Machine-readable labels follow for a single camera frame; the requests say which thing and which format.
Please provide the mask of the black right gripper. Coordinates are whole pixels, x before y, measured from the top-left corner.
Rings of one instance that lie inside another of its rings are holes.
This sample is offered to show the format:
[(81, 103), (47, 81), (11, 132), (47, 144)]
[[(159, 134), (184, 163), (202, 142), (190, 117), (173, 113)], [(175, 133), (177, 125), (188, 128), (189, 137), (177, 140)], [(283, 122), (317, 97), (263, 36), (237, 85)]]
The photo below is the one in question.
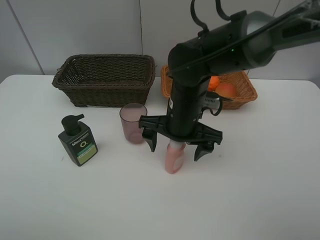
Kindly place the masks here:
[(152, 153), (157, 146), (157, 134), (176, 142), (198, 145), (194, 153), (195, 162), (211, 154), (215, 143), (221, 144), (223, 133), (199, 122), (208, 84), (208, 81), (203, 81), (189, 87), (173, 81), (166, 114), (140, 117), (142, 138)]

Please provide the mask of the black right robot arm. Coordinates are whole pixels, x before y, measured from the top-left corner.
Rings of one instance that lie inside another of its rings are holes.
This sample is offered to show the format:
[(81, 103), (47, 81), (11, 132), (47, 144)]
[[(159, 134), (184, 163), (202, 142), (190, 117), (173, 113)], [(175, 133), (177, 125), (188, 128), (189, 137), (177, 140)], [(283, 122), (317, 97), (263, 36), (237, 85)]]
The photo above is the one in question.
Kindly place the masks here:
[(210, 78), (266, 66), (280, 50), (320, 40), (320, 3), (306, 0), (279, 17), (261, 11), (227, 16), (216, 2), (219, 16), (227, 24), (213, 30), (191, 9), (201, 27), (196, 38), (177, 44), (168, 55), (172, 92), (166, 115), (142, 116), (142, 137), (154, 151), (157, 136), (181, 144), (195, 145), (197, 161), (220, 144), (223, 134), (199, 122)]

